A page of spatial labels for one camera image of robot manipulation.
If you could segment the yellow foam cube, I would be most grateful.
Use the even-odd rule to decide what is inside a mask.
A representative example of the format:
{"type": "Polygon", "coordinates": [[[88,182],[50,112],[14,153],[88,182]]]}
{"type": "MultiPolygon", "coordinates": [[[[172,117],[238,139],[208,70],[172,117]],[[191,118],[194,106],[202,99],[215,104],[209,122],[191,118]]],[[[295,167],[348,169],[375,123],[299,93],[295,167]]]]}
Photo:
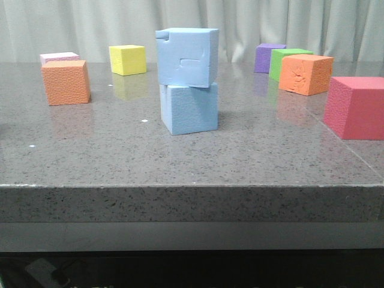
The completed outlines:
{"type": "Polygon", "coordinates": [[[110,64],[113,73],[121,76],[142,74],[146,69],[144,46],[118,45],[109,47],[110,64]]]}

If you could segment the purple foam cube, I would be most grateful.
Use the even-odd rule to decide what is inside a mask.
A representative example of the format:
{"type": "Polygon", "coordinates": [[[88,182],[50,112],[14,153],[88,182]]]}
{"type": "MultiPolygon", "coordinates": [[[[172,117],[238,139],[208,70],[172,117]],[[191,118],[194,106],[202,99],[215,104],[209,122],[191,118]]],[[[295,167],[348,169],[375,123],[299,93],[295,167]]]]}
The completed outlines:
{"type": "Polygon", "coordinates": [[[285,44],[262,43],[258,45],[255,52],[254,72],[269,73],[272,49],[285,49],[286,47],[285,44]]]}

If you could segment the left orange foam cube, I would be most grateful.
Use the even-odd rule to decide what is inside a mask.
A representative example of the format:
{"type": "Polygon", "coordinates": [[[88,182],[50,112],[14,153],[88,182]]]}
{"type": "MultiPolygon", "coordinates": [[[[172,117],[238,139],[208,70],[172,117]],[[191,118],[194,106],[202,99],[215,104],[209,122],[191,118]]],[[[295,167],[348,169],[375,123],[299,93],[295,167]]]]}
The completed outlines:
{"type": "Polygon", "coordinates": [[[91,90],[85,60],[50,61],[42,65],[41,73],[50,106],[90,102],[91,90]]]}

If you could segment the grey curtain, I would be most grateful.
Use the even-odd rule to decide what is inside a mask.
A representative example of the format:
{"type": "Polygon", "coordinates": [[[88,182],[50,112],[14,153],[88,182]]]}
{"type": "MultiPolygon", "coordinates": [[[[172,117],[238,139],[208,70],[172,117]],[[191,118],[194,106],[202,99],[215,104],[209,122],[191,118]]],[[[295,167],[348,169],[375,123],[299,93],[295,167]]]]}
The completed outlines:
{"type": "Polygon", "coordinates": [[[75,52],[106,62],[109,46],[136,44],[155,62],[155,32],[171,27],[219,29],[222,62],[253,62],[260,43],[383,61],[382,1],[2,1],[1,61],[75,52]]]}

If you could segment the pink foam cube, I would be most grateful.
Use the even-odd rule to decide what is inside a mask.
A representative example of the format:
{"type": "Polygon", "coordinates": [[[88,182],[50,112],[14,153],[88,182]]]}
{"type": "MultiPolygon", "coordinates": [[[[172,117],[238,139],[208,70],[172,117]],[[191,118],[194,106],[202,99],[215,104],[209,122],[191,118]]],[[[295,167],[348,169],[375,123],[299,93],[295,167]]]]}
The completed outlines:
{"type": "Polygon", "coordinates": [[[80,60],[80,56],[74,52],[58,52],[40,54],[40,62],[44,65],[50,61],[72,61],[80,60]]]}

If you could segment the green foam cube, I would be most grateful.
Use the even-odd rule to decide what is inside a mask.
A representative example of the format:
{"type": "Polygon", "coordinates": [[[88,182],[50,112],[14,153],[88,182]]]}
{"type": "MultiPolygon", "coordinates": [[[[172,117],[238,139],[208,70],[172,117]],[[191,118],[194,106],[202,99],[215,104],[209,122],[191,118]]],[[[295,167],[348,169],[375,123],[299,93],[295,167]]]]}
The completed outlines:
{"type": "Polygon", "coordinates": [[[314,53],[312,51],[300,49],[300,48],[272,49],[270,68],[269,68],[269,77],[279,82],[283,58],[285,56],[298,55],[298,54],[313,55],[314,53]]]}

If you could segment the orange foam cube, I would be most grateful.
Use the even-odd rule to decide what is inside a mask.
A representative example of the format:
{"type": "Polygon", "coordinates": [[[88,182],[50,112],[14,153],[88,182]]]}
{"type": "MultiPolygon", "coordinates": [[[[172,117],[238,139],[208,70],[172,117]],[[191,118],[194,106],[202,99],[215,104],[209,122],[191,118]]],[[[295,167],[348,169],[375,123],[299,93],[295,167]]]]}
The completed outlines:
{"type": "Polygon", "coordinates": [[[41,73],[50,106],[90,102],[91,90],[85,60],[50,61],[42,65],[41,73]]]}
{"type": "Polygon", "coordinates": [[[332,75],[334,57],[297,54],[282,59],[279,88],[311,96],[326,92],[332,75]]]}

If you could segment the notched light blue foam cube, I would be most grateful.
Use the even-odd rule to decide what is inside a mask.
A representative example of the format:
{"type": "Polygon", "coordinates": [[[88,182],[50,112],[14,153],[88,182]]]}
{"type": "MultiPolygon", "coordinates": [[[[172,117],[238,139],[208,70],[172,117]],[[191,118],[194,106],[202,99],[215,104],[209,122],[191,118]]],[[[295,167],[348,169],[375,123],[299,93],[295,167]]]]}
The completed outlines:
{"type": "Polygon", "coordinates": [[[158,82],[207,88],[218,74],[219,30],[168,28],[155,32],[158,82]]]}

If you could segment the large red foam cube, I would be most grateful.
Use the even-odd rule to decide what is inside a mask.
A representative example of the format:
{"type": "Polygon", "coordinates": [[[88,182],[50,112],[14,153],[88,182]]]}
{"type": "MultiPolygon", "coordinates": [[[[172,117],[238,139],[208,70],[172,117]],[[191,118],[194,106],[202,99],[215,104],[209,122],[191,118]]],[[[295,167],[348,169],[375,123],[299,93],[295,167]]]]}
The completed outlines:
{"type": "Polygon", "coordinates": [[[341,139],[383,139],[383,77],[332,77],[324,123],[341,139]]]}

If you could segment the right orange foam cube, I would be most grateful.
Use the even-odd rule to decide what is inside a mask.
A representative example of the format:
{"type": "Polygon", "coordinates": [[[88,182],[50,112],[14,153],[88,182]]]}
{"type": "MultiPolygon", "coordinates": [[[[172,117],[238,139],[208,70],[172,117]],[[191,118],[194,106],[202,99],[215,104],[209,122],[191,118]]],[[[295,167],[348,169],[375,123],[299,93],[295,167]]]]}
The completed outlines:
{"type": "Polygon", "coordinates": [[[279,88],[311,96],[326,92],[332,75],[334,57],[297,54],[282,59],[279,88]]]}

